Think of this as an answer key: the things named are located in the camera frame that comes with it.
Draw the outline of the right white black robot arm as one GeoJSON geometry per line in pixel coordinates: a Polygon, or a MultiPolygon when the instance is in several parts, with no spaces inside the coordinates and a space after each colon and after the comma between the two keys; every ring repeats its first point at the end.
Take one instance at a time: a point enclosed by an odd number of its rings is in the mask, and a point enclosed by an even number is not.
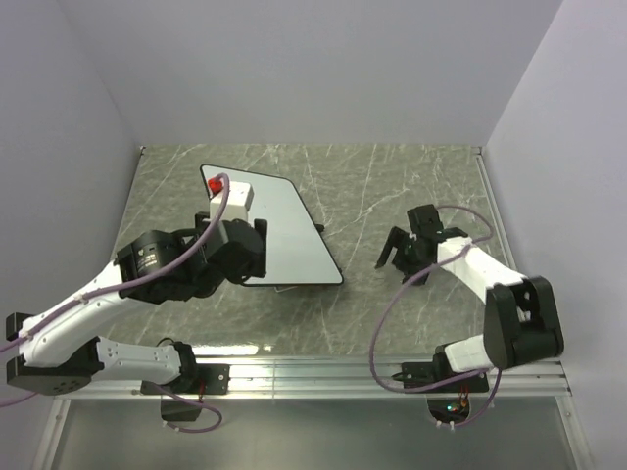
{"type": "Polygon", "coordinates": [[[564,339],[554,290],[544,277],[527,277],[497,261],[459,228],[410,233],[394,226],[376,267],[388,261],[404,283],[426,283],[435,269],[455,276],[484,305],[480,334],[436,349],[435,385],[456,390],[474,371],[501,370],[559,357],[564,339]]]}

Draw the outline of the white whiteboard with black frame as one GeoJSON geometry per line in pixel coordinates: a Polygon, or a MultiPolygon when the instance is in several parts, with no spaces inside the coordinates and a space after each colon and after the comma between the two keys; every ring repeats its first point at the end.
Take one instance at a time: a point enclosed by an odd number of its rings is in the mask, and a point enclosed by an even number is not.
{"type": "Polygon", "coordinates": [[[266,275],[248,279],[246,286],[337,286],[344,282],[341,269],[291,180],[211,164],[201,165],[200,171],[204,181],[219,173],[227,174],[233,191],[238,184],[249,184],[248,220],[267,221],[266,275]]]}

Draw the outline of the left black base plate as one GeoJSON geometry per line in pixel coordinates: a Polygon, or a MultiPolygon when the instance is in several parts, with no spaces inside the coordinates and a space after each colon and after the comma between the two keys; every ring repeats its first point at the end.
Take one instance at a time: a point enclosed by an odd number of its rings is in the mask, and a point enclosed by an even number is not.
{"type": "Polygon", "coordinates": [[[178,395],[224,395],[228,389],[230,366],[201,363],[180,372],[179,366],[158,363],[141,377],[140,394],[158,395],[159,387],[178,395]]]}

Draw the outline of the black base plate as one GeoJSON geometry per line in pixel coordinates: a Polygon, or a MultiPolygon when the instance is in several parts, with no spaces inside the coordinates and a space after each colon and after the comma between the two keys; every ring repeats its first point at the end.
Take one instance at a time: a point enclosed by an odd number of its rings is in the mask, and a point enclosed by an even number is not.
{"type": "Polygon", "coordinates": [[[456,373],[433,362],[403,362],[393,379],[407,390],[438,384],[425,394],[486,393],[490,389],[485,371],[456,373]]]}
{"type": "Polygon", "coordinates": [[[179,366],[158,363],[141,377],[140,394],[158,395],[159,387],[178,395],[224,395],[228,389],[230,366],[201,363],[180,372],[179,366]]]}

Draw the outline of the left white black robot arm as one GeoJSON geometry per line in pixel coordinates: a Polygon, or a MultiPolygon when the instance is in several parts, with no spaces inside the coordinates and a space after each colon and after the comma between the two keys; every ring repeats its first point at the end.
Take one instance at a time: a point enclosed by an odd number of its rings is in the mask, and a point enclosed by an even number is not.
{"type": "Polygon", "coordinates": [[[6,364],[8,385],[58,396],[94,381],[140,380],[177,394],[192,392],[200,372],[190,345],[145,347],[99,333],[125,314],[205,299],[225,281],[242,285],[265,277],[267,231],[264,219],[212,222],[199,212],[192,228],[143,233],[59,305],[7,318],[7,340],[20,343],[6,364]]]}

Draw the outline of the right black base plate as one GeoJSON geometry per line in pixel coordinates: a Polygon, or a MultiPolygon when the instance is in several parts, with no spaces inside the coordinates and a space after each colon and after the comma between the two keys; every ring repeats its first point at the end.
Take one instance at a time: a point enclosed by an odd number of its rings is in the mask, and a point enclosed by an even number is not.
{"type": "Polygon", "coordinates": [[[438,384],[425,394],[486,393],[490,389],[485,371],[456,373],[433,362],[403,362],[393,379],[407,390],[438,384]]]}

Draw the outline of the aluminium mounting rail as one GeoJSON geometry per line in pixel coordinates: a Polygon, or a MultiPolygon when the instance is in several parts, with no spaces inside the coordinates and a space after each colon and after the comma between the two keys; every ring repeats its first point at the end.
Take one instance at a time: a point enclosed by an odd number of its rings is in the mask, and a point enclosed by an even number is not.
{"type": "MultiPolygon", "coordinates": [[[[406,399],[373,380],[367,358],[337,356],[202,356],[203,365],[227,364],[224,395],[214,400],[406,399]]],[[[561,362],[548,359],[503,373],[499,398],[566,397],[571,394],[561,362]]]]}

